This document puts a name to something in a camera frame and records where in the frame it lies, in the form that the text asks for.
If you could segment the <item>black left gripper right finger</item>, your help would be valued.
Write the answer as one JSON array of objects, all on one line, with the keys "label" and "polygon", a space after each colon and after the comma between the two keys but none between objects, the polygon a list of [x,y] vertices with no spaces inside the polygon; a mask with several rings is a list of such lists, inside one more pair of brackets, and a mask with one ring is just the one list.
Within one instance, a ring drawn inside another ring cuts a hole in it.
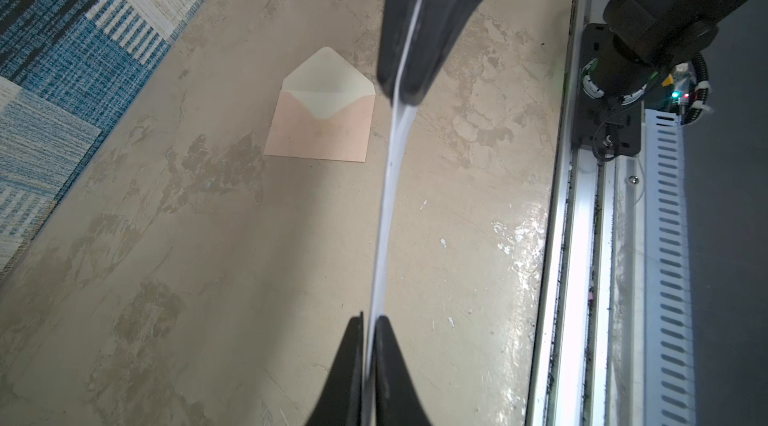
[{"label": "black left gripper right finger", "polygon": [[430,426],[387,316],[376,321],[373,343],[375,421],[381,426]]}]

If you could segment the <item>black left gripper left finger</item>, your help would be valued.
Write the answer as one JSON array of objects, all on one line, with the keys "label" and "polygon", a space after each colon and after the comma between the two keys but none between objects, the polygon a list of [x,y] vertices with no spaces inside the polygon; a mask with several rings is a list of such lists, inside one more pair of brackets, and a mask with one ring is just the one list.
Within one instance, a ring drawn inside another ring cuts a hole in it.
[{"label": "black left gripper left finger", "polygon": [[347,323],[319,399],[306,426],[361,424],[364,368],[364,316]]}]

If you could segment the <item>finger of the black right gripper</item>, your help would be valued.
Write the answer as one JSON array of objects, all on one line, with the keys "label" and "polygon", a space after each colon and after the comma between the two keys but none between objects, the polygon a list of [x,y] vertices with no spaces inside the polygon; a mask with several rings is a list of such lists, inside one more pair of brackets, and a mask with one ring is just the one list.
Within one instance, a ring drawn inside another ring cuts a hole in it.
[{"label": "finger of the black right gripper", "polygon": [[386,96],[394,95],[396,73],[415,4],[416,0],[384,0],[376,75]]},{"label": "finger of the black right gripper", "polygon": [[401,98],[416,106],[424,100],[470,16],[483,0],[423,0]]}]

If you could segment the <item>blue floral letter paper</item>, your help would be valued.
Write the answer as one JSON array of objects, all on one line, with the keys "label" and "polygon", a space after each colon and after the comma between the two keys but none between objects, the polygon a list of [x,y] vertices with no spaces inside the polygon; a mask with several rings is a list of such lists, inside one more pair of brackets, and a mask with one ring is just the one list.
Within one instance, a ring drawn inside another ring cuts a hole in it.
[{"label": "blue floral letter paper", "polygon": [[407,139],[418,108],[409,105],[401,98],[402,78],[406,69],[411,44],[418,25],[418,18],[423,0],[414,0],[408,11],[406,34],[402,51],[399,54],[392,92],[392,118],[388,143],[387,163],[384,174],[377,246],[373,270],[369,325],[366,335],[365,374],[362,392],[361,423],[369,425],[372,421],[374,406],[374,336],[376,322],[383,315],[387,287],[387,254],[394,214],[396,191],[404,159]]}]

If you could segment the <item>pink envelope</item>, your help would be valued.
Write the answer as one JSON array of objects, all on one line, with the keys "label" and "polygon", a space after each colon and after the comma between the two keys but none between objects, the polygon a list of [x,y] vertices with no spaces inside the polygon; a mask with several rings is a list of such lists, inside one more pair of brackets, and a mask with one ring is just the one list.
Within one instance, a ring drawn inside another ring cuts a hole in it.
[{"label": "pink envelope", "polygon": [[284,78],[264,154],[363,163],[375,99],[372,81],[323,47]]}]

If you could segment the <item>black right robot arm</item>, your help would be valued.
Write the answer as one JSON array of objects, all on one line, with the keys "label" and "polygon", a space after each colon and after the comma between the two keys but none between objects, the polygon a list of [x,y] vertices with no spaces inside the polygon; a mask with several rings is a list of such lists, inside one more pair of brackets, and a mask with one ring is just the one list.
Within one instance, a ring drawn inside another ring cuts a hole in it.
[{"label": "black right robot arm", "polygon": [[[383,92],[419,105],[483,0],[385,0],[377,63]],[[708,47],[718,23],[746,0],[609,0],[603,18],[613,47],[591,80],[610,97],[633,93],[654,68]]]}]

